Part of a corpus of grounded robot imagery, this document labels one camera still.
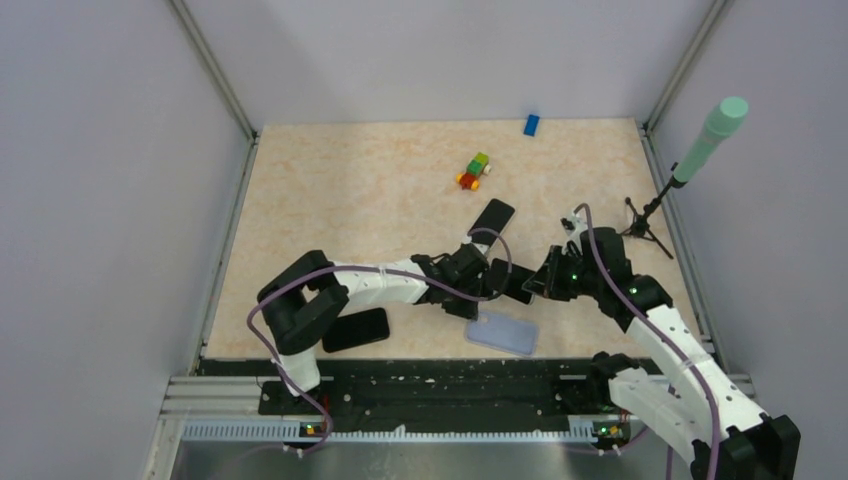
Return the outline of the silver-edged black phone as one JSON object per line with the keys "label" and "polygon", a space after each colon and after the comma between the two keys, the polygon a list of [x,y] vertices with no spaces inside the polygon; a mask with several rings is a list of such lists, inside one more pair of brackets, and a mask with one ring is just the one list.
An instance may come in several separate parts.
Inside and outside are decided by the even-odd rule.
{"label": "silver-edged black phone", "polygon": [[485,291],[488,294],[500,294],[524,305],[530,305],[534,294],[523,288],[535,272],[520,265],[508,269],[508,262],[503,259],[493,259],[488,272],[485,274]]}

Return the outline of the lavender phone case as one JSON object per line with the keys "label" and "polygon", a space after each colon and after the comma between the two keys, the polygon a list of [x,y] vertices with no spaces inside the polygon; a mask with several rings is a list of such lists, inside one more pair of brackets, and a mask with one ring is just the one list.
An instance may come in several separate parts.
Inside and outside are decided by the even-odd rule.
{"label": "lavender phone case", "polygon": [[480,312],[465,328],[469,343],[520,357],[534,354],[538,337],[536,324],[495,312]]}

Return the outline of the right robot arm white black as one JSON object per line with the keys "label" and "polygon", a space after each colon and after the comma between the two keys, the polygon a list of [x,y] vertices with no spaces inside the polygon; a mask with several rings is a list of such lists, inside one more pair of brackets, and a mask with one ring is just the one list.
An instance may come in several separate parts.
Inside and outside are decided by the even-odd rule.
{"label": "right robot arm white black", "polygon": [[593,299],[668,381],[660,387],[634,359],[600,352],[586,385],[589,404],[636,415],[695,479],[793,478],[801,440],[795,423],[770,415],[738,390],[658,281],[633,272],[614,229],[588,229],[574,220],[564,226],[567,242],[550,248],[523,290],[555,301]]}

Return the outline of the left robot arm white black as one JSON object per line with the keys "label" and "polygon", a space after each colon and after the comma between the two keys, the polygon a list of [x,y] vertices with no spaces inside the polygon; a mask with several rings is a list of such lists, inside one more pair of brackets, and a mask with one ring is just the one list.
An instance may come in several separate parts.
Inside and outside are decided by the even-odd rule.
{"label": "left robot arm white black", "polygon": [[451,254],[416,254],[383,264],[331,261],[321,250],[302,255],[257,294],[257,304],[274,341],[272,362],[287,382],[283,401],[297,413],[319,404],[320,372],[315,346],[347,310],[391,303],[436,304],[472,319],[483,289],[489,248],[463,243]]}

